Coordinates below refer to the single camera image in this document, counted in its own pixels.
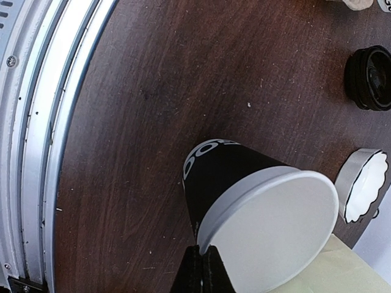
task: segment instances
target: metal frame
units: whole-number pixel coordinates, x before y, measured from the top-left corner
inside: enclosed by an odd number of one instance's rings
[[[62,157],[89,61],[116,2],[26,0],[13,23],[0,66],[0,286],[10,288],[7,277],[26,278],[55,291]],[[10,56],[16,62],[7,65]]]

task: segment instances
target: black scalloped rim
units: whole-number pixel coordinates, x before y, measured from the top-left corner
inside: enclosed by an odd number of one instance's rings
[[[362,168],[361,168],[359,174],[357,175],[356,179],[354,180],[354,182],[353,182],[353,184],[352,184],[352,187],[350,188],[348,200],[346,201],[345,210],[344,210],[344,212],[343,212],[343,219],[345,220],[345,223],[347,223],[347,224],[357,223],[357,222],[360,220],[361,217],[366,216],[366,215],[369,213],[369,210],[371,209],[371,205],[372,205],[376,200],[378,200],[378,198],[379,198],[379,190],[380,190],[380,189],[378,190],[378,196],[376,197],[376,199],[370,203],[367,212],[366,212],[365,214],[360,215],[360,217],[357,219],[357,221],[352,221],[352,222],[349,222],[349,223],[348,223],[348,221],[346,220],[346,210],[347,210],[347,207],[348,207],[348,203],[349,203],[349,200],[350,200],[350,196],[352,195],[353,186],[355,185],[355,183],[356,183],[357,180],[359,179],[359,177],[360,177],[360,175],[361,175],[362,170],[364,169],[364,167],[365,167],[365,166],[368,164],[368,162],[373,158],[373,156],[376,155],[376,154],[378,154],[378,153],[385,154],[385,155],[387,156],[387,158],[388,158],[388,154],[387,154],[385,151],[382,151],[382,150],[377,151],[376,153],[372,154],[372,155],[367,159],[367,161],[365,162],[365,164],[362,166]],[[388,171],[389,168],[390,168],[390,165],[389,165],[389,163],[387,162],[387,160],[386,160],[386,164],[387,164],[387,170],[384,172],[384,183],[387,181],[387,175],[386,175],[386,173],[387,173],[387,171]]]

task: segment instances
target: dark brown wood surface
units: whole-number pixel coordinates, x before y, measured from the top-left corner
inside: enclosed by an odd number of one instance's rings
[[[181,168],[203,140],[232,139],[331,180],[358,148],[391,152],[391,114],[360,110],[343,90],[349,55],[391,49],[390,24],[376,3],[120,1],[65,152],[58,292],[169,291],[194,243]],[[353,246],[376,208],[335,233]]]

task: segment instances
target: vent slot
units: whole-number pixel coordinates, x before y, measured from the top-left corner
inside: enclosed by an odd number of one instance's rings
[[[11,7],[11,6],[13,6],[13,3],[10,1],[1,1],[0,5]]]

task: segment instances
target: screw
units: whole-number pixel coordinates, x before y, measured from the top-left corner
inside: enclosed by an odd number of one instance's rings
[[[14,67],[16,65],[16,57],[15,56],[10,56],[7,59],[7,66],[8,67]]]

